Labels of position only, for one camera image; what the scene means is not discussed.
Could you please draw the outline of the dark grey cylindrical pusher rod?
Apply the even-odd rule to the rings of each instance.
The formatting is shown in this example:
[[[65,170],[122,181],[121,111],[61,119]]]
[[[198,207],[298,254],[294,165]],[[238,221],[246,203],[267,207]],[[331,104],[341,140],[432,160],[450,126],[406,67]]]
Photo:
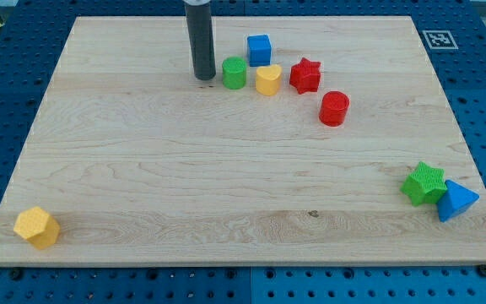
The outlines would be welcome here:
[[[210,80],[216,75],[210,1],[184,0],[184,5],[194,75]]]

